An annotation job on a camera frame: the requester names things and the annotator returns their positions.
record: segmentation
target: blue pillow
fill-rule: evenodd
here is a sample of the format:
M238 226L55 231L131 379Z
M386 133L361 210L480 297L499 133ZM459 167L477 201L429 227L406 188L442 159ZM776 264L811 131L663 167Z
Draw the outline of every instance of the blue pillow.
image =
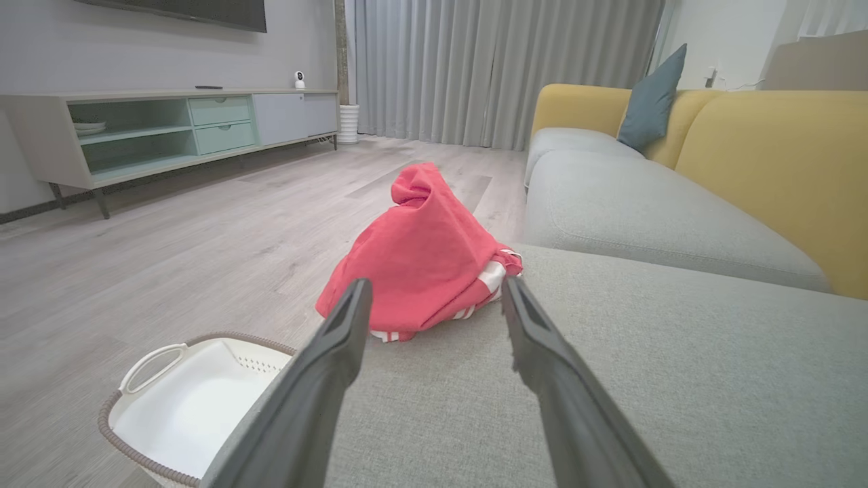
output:
M633 87L627 116L618 131L618 142L642 151L651 142L666 135L669 112L675 101L675 88L684 70L687 45L678 48L654 73Z

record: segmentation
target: green drawer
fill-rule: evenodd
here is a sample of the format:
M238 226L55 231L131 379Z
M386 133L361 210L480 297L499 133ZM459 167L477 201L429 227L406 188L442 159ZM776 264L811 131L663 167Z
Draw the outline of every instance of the green drawer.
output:
M191 98L190 111L193 113L193 125L250 120L246 96Z
M196 141L199 144L199 154L206 155L227 149L253 146L256 137L253 136L253 126L250 122L236 122L196 129Z

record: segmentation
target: tv cabinet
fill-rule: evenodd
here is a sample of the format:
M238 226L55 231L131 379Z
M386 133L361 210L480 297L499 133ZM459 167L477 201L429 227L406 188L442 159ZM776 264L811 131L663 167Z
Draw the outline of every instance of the tv cabinet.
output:
M33 175L64 208L60 188L93 190L295 142L330 137L334 90L219 89L0 96ZM77 135L73 121L106 122Z

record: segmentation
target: laundry basket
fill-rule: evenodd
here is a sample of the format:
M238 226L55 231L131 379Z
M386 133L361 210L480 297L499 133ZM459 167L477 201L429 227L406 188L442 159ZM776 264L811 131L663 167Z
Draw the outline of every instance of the laundry basket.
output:
M161 485L198 486L229 434L293 355L291 347L243 333L161 347L141 358L106 400L100 433ZM160 371L138 378L166 359Z

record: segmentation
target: tree trunk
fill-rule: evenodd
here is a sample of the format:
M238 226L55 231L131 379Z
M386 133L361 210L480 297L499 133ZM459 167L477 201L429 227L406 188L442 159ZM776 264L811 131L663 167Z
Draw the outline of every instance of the tree trunk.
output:
M334 0L334 32L338 46L338 100L341 105L350 104L350 82L346 67L346 14L344 1Z

